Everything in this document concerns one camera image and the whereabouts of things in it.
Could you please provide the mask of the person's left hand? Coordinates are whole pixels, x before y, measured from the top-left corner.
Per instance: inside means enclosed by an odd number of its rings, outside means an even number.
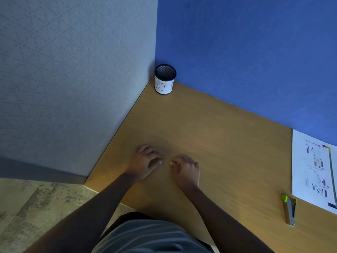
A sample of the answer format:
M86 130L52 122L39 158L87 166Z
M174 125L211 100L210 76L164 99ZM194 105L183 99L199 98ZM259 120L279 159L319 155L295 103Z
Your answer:
M162 155L150 145L140 145L130 159L129 165L124 174L131 176L134 181L141 181L146 178L157 167L148 167L153 159L162 159Z

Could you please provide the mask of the person's right hand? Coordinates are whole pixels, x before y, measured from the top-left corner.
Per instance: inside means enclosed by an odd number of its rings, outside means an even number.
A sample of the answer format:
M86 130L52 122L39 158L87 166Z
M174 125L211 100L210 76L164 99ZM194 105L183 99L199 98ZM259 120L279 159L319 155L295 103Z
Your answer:
M199 188L200 167L191 157L185 155L174 157L171 161L179 161L179 167L172 167L173 178L182 191Z

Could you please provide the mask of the person's left forearm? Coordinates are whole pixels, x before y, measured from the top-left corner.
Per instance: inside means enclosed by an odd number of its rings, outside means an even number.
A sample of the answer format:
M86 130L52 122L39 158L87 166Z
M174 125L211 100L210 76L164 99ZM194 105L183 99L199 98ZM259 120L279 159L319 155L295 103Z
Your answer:
M124 172L103 191L58 222L23 253L91 253L120 201L137 182Z

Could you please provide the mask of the person's right forearm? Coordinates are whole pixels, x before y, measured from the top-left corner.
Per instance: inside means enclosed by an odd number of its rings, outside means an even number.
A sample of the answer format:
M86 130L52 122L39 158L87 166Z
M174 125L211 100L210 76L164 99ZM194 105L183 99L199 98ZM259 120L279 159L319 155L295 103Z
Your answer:
M181 190L199 212L220 253L275 253L198 187L188 185Z

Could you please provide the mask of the person's grey striped shirt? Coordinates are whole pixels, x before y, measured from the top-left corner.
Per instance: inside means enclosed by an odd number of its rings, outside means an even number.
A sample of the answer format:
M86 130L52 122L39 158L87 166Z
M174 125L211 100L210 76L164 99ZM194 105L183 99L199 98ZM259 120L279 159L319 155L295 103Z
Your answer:
M121 215L91 253L215 253L179 225L140 212Z

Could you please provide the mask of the black mesh cup white label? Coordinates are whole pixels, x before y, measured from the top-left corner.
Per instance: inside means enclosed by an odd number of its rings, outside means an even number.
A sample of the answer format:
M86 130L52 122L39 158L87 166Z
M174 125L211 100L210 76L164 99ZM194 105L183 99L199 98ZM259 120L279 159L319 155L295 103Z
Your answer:
M172 92L174 80L177 72L174 67L169 64L160 64L156 66L154 71L154 89L161 95L168 95Z

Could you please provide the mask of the grey stapler green tip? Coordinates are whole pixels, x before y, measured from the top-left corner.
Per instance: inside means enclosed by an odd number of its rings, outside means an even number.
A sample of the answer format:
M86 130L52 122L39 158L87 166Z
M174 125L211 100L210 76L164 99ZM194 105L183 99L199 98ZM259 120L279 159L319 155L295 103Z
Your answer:
M297 199L293 199L288 195L281 194L281 199L283 201L284 206L284 216L286 223L291 226L295 227L295 210L298 203Z

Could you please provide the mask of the printed white paper sheet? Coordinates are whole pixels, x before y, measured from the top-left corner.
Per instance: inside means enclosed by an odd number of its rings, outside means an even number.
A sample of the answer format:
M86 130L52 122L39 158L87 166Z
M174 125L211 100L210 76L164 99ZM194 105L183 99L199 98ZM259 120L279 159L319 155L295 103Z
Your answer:
M337 146L293 129L292 195L337 215Z

